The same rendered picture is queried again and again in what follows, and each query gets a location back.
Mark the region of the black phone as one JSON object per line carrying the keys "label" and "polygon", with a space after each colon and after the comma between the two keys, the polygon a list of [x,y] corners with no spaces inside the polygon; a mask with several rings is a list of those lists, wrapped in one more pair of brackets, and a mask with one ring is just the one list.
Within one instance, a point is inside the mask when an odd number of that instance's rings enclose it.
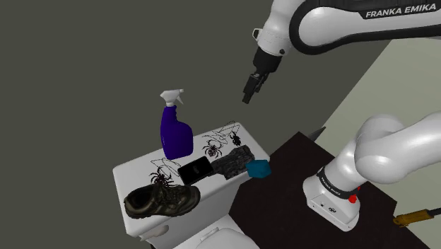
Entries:
{"label": "black phone", "polygon": [[177,171],[184,185],[193,185],[201,179],[214,174],[213,166],[206,156],[181,166]]}

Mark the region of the blue spray bottle white trigger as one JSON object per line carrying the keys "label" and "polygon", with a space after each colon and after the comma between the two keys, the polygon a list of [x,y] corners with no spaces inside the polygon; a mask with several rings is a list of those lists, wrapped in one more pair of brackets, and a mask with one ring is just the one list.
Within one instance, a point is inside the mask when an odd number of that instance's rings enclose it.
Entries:
{"label": "blue spray bottle white trigger", "polygon": [[180,94],[183,89],[163,91],[160,97],[165,101],[165,107],[160,124],[160,137],[165,157],[169,160],[189,156],[194,150],[192,128],[177,119],[175,101],[183,103]]}

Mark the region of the dark brown shoe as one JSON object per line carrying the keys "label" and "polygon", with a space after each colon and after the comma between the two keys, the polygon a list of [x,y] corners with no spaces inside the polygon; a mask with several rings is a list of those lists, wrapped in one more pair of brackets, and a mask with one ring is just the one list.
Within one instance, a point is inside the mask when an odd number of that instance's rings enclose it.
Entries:
{"label": "dark brown shoe", "polygon": [[201,199],[195,186],[150,184],[131,191],[124,198],[127,215],[133,219],[150,216],[182,216],[193,210]]}

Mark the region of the dark robot stand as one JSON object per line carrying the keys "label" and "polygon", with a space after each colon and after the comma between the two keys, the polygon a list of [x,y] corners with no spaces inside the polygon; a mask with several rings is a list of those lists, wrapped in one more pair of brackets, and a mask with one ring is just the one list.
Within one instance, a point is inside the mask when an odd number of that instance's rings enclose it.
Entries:
{"label": "dark robot stand", "polygon": [[311,210],[302,183],[332,159],[296,133],[271,154],[269,176],[241,184],[229,215],[260,249],[429,249],[393,223],[396,201],[371,183],[361,186],[360,217],[351,231]]}

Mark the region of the dark grey textured cloth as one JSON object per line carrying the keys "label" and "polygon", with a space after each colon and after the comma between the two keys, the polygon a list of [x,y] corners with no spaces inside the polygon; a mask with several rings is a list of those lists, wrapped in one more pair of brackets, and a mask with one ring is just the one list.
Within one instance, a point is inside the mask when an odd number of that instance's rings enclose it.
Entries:
{"label": "dark grey textured cloth", "polygon": [[211,162],[214,174],[222,175],[226,180],[247,171],[246,164],[255,159],[247,145],[233,149],[228,155]]}

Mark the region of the white toilet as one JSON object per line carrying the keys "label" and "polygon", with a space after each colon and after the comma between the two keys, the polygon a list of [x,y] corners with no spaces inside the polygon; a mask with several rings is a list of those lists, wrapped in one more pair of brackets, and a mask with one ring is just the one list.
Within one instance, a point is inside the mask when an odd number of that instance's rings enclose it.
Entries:
{"label": "white toilet", "polygon": [[[242,145],[247,145],[257,160],[269,160],[269,155],[245,127],[239,122],[237,124],[240,125],[238,136],[241,138]],[[204,135],[218,132],[220,128],[194,136],[193,154],[172,161],[184,166],[202,156],[206,156],[201,150],[206,145]],[[236,148],[229,137],[226,137],[226,139],[228,145],[222,148],[222,156],[218,158],[206,156],[210,162],[229,154]],[[145,219],[128,217],[123,199],[132,190],[151,183],[149,174],[157,170],[157,167],[151,161],[161,158],[166,157],[163,150],[158,149],[116,166],[112,170],[124,226],[128,235],[150,243],[155,249],[195,249],[200,243],[200,239],[195,236],[196,234],[208,233],[216,227],[237,228],[228,216],[228,212],[239,186],[250,179],[247,173],[242,173],[229,180],[226,180],[222,175],[215,174],[195,183],[195,186],[201,192],[200,203],[195,209],[183,216],[152,216]]]}

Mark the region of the brass cylindrical rod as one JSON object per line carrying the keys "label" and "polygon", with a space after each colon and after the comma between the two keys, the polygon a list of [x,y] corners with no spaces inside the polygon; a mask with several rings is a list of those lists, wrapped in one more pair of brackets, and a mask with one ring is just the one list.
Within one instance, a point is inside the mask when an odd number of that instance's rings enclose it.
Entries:
{"label": "brass cylindrical rod", "polygon": [[393,223],[398,227],[407,227],[409,224],[416,223],[419,221],[425,221],[429,219],[434,219],[435,216],[441,215],[441,207],[437,209],[422,209],[416,212],[411,212],[407,214],[400,214],[392,219]]}

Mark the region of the teal cube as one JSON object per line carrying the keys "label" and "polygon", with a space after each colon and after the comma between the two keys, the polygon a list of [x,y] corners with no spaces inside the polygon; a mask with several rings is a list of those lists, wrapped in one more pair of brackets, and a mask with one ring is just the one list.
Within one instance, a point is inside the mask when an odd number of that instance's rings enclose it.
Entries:
{"label": "teal cube", "polygon": [[245,164],[248,176],[251,178],[265,178],[271,174],[271,168],[267,160],[253,160]]}

